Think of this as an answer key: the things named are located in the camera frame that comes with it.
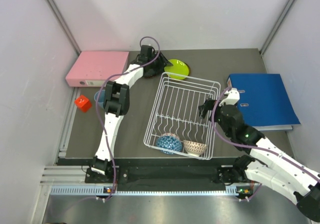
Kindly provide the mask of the yellow patterned plate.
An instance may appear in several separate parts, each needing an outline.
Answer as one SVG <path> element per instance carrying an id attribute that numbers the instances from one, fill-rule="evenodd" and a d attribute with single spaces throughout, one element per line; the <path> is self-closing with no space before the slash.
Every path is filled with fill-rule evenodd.
<path id="1" fill-rule="evenodd" d="M 191 68 L 190 68 L 190 66 L 188 64 L 186 64 L 186 66 L 188 68 L 188 76 L 190 76 L 191 75 Z"/>

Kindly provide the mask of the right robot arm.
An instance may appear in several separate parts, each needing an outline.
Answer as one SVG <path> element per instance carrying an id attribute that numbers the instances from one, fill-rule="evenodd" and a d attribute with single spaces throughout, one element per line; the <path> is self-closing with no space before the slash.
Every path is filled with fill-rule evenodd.
<path id="1" fill-rule="evenodd" d="M 247 153 L 233 165 L 237 181 L 261 183 L 290 200 L 308 219 L 320 221 L 318 172 L 297 162 L 262 132 L 246 124 L 235 105 L 208 98 L 198 106 L 198 111 L 201 119 L 211 111 L 212 125 L 219 125 L 224 132 L 222 140 Z"/>

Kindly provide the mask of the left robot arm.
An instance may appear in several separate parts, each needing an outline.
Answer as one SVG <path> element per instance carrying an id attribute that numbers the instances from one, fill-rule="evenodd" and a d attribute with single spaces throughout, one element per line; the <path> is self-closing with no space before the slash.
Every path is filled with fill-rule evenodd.
<path id="1" fill-rule="evenodd" d="M 96 173 L 102 182 L 109 182 L 115 177 L 114 145 L 120 124 L 130 108 L 130 89 L 141 78 L 155 77 L 164 72 L 164 67 L 171 66 L 160 50 L 150 45 L 141 45 L 127 70 L 114 74 L 103 83 L 98 94 L 104 91 L 104 120 L 99 115 L 102 124 L 102 136 L 98 149 L 92 159 L 90 169 Z"/>

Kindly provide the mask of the red floral plate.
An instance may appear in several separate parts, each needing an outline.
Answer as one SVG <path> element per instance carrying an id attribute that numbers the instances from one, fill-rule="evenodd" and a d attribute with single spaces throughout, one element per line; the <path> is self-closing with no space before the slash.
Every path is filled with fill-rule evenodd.
<path id="1" fill-rule="evenodd" d="M 145 79 L 145 80 L 149 80 L 149 79 L 153 79 L 154 76 L 147 76 L 147 77 L 143 76 L 142 78 Z"/>

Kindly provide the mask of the blue plastic cup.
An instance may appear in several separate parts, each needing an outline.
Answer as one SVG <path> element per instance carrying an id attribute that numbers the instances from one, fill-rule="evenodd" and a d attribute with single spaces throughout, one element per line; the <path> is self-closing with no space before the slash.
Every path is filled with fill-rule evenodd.
<path id="1" fill-rule="evenodd" d="M 94 95 L 94 101 L 97 102 L 101 109 L 104 109 L 105 90 L 97 91 Z"/>

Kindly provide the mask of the lime green plate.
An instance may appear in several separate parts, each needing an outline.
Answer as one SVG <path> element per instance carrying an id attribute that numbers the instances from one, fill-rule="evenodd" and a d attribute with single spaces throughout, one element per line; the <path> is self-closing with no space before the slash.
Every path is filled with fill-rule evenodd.
<path id="1" fill-rule="evenodd" d="M 184 80 L 190 74 L 189 66 L 179 59 L 169 59 L 171 65 L 165 66 L 164 71 L 175 80 Z"/>

